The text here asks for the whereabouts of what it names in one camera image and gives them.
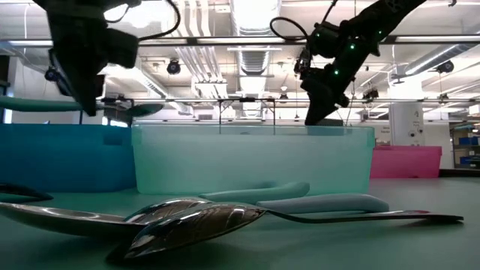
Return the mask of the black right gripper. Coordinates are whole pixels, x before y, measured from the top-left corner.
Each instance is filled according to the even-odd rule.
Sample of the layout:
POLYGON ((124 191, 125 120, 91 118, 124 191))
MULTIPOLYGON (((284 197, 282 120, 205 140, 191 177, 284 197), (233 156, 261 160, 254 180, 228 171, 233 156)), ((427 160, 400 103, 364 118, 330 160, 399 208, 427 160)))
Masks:
POLYGON ((348 107, 350 99, 344 94, 356 75, 355 65, 327 65, 326 68, 301 67, 301 88, 307 92, 310 104, 305 125, 317 125, 340 107, 348 107))

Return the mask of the pink plastic bin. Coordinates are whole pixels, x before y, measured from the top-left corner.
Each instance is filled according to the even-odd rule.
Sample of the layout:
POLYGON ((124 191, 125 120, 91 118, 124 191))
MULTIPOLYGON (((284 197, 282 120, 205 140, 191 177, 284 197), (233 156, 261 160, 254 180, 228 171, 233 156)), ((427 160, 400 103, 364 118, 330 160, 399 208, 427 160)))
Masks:
POLYGON ((381 145, 373 149, 371 179, 435 179, 440 174, 441 146, 381 145))

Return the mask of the silver metal spoon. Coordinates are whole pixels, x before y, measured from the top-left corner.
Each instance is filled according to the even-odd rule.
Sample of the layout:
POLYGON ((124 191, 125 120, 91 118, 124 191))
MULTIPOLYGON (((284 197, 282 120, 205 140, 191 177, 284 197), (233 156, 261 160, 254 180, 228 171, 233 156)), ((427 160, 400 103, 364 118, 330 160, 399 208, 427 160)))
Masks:
POLYGON ((265 215, 273 215, 300 224, 333 224, 356 221, 427 220, 440 223, 463 221, 454 214, 437 214, 423 210, 387 211, 373 214, 324 214, 300 217, 253 205, 219 202, 195 206, 150 223, 140 230, 121 258, 135 260, 162 251, 172 251, 216 239, 232 233, 265 215))

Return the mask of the white pillar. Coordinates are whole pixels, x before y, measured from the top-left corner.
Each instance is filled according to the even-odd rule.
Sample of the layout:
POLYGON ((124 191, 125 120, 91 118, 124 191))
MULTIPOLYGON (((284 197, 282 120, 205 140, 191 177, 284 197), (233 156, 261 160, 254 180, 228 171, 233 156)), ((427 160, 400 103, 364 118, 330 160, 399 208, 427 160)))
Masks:
POLYGON ((423 146, 425 129, 420 103, 393 103, 389 107, 389 125, 393 146, 423 146))

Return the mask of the black overhead frame bar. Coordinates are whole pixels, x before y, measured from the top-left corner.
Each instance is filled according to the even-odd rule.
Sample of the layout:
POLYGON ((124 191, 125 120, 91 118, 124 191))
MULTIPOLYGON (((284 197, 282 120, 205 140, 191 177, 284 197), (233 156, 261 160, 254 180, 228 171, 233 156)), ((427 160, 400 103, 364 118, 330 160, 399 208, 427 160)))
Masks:
MULTIPOLYGON (((216 47, 216 46, 299 46, 305 40, 283 40, 280 37, 165 37, 139 43, 140 47, 216 47)), ((389 35, 379 42, 381 45, 394 44, 480 44, 480 34, 441 34, 441 35, 389 35)), ((1 48, 49 48, 51 40, 24 39, 0 40, 1 48)))

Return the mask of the translucent teal plastic bin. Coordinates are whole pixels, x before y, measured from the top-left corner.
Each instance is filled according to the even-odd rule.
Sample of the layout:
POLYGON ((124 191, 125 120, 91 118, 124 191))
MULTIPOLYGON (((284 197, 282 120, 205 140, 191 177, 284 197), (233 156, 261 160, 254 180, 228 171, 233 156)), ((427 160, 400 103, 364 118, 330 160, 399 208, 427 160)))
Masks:
POLYGON ((372 127, 138 124, 131 128, 143 194, 204 194, 310 185, 311 195, 368 191, 372 127))

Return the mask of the shelf with blue bins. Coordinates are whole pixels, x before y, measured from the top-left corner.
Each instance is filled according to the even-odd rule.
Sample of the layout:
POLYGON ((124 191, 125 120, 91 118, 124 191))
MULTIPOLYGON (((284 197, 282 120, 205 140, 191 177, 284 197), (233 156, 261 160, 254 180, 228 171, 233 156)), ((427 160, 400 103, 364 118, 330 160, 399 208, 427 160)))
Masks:
POLYGON ((455 169, 480 170, 480 124, 462 124, 451 129, 455 169))

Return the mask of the pale lilac-handled spoon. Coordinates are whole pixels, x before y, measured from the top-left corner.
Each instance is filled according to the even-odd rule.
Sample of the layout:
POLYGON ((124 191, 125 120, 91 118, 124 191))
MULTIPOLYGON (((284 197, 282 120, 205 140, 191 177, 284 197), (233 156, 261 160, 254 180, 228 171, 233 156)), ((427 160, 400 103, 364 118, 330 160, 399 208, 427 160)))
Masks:
POLYGON ((389 204, 375 196, 363 193, 334 193, 316 196, 302 196, 288 199, 272 199, 258 196, 237 196, 233 194, 206 194, 204 197, 167 199, 148 205, 128 215, 124 222, 148 224, 161 218, 177 214, 194 206, 212 203, 246 203, 262 206, 285 214, 307 214, 319 212, 387 212, 389 204))

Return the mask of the white rectangular ceiling duct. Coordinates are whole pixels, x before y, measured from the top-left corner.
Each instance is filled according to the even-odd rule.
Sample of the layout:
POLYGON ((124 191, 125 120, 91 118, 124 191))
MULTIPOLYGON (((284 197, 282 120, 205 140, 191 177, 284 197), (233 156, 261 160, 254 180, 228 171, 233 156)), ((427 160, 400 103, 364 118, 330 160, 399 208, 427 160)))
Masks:
POLYGON ((175 109, 179 115, 192 116, 194 109, 185 103, 173 101, 176 99, 169 89, 155 79, 144 69, 142 59, 137 56, 132 68, 119 64, 108 64, 100 75, 106 76, 106 93, 119 94, 134 100, 166 99, 165 104, 175 109))

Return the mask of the teal-handled metal spoon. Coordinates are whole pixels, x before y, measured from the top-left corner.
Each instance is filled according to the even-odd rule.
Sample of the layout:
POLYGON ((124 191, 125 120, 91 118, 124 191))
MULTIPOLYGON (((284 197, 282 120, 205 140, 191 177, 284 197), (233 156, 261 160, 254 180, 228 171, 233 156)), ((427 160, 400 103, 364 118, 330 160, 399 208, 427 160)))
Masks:
POLYGON ((150 223, 211 201, 198 197, 166 199, 147 205, 127 217, 0 202, 0 215, 26 226, 72 236, 96 239, 126 239, 150 223))
MULTIPOLYGON (((0 108, 19 112, 73 112, 82 107, 76 101, 32 100, 18 97, 0 96, 0 108)), ((94 106, 95 110, 114 110, 126 113, 127 116, 150 116, 164 108, 162 103, 140 103, 135 105, 133 99, 123 97, 103 98, 94 106)))

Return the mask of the blue plastic bin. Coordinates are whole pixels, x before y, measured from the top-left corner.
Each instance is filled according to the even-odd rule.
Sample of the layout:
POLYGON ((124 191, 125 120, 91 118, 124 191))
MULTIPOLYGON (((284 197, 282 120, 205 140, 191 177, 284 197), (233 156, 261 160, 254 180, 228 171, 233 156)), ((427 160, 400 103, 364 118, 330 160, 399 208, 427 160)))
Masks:
POLYGON ((131 130, 95 124, 0 124, 0 182, 53 193, 134 188, 131 130))

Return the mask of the black table edge rail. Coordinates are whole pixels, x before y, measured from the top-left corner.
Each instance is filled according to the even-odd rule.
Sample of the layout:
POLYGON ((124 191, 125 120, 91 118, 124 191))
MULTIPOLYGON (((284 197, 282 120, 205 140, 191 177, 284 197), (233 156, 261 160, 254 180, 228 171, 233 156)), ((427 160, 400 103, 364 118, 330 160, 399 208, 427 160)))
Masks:
POLYGON ((441 169, 440 178, 480 178, 480 169, 441 169))

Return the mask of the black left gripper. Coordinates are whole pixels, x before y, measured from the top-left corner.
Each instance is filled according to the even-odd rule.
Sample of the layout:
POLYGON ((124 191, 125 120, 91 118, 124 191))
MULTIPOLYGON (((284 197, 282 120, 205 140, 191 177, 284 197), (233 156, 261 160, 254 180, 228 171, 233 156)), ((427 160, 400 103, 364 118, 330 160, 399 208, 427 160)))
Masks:
POLYGON ((102 51, 107 22, 102 16, 49 16, 52 48, 50 78, 64 96, 73 98, 88 116, 97 114, 97 98, 104 93, 107 63, 102 51))

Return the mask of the silver round ceiling duct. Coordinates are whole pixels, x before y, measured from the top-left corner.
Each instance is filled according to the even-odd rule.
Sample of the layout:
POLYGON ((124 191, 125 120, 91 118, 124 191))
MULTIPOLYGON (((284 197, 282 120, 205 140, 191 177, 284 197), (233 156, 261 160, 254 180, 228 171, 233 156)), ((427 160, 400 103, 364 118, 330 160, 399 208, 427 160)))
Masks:
MULTIPOLYGON (((280 15, 282 0, 229 0, 235 36, 269 37, 270 21, 280 15)), ((266 89, 265 75, 271 53, 251 47, 236 53, 240 90, 245 98, 261 98, 266 89)))

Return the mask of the black monitor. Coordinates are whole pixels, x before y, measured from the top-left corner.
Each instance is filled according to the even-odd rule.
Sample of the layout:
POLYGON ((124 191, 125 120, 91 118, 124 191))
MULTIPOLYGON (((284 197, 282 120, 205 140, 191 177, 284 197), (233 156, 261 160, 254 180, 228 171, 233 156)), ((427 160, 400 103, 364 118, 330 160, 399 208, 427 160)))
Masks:
POLYGON ((344 125, 344 121, 340 119, 331 119, 331 118, 324 118, 324 119, 306 119, 305 120, 306 126, 334 126, 340 127, 344 125))
POLYGON ((130 126, 133 117, 128 113, 131 107, 123 103, 105 103, 103 105, 103 116, 117 122, 124 122, 130 126))

